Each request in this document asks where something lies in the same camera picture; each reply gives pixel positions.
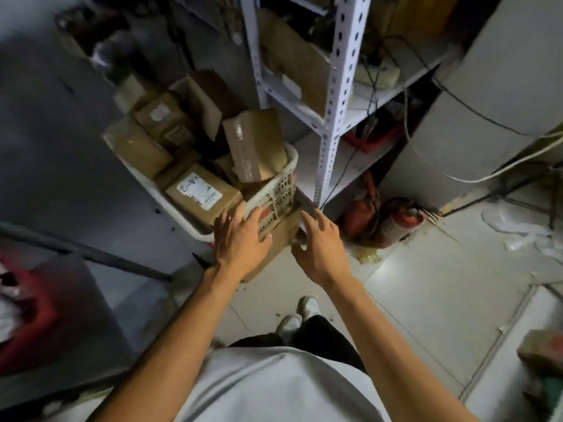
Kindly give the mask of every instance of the plastic basket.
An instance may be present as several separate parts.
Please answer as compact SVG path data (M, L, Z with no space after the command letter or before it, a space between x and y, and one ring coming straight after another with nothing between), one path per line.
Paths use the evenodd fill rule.
M129 121L124 118L117 123L110 126L102 135L109 148L113 151L113 141L115 133L112 132L114 127L119 128L120 122ZM264 187L257 192L249 201L247 201L246 213L248 215L255 207L263 207L264 212L258 225L258 233L263 236L270 232L286 215L291 211L293 206L293 198L295 194L295 175L294 170L297 166L299 155L297 150L289 143L284 142L285 151L288 156L288 164L285 168L274 176L271 180L264 185ZM144 189L151 195L156 202L161 205L162 209L192 238L198 241L211 243L215 240L213 233L205 234L201 231L201 227L197 222L190 219L186 213L179 210L168 197L161 192L156 184L141 174L137 169L131 166L128 162L116 155L121 160L123 165L131 172L137 181L144 187Z

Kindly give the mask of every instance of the sneaker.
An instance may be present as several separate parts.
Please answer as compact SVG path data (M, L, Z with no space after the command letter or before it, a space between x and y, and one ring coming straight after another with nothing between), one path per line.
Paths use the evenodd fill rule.
M286 315L282 319L276 329L276 333L285 346L291 345L293 334L301 327L301 323L303 323L303 319L299 314Z
M316 296L304 296L299 299L297 313L303 317L303 321L306 321L313 316L320 315L319 298Z

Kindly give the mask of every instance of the white shirt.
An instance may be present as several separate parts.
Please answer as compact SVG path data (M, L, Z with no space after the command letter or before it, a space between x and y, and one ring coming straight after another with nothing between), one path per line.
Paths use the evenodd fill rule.
M369 376L296 348L273 347L210 353L174 422L382 420L391 422Z

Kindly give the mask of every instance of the person's left arm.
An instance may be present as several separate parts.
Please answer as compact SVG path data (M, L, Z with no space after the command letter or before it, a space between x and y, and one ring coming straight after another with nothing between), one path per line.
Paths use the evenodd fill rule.
M261 208L243 220L241 203L215 222L217 262L177 317L141 356L88 422L171 422L193 388L222 313L240 281L255 269L272 238L258 240Z

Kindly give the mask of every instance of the person's left hand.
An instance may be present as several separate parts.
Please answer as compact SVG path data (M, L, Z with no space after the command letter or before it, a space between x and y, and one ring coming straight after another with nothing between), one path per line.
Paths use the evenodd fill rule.
M215 219L215 256L217 265L225 268L230 275L242 280L244 276L258 267L272 245L272 236L268 234L258 240L258 221L262 207L257 207L245 220L243 219L246 202L240 203L231 218L226 210Z

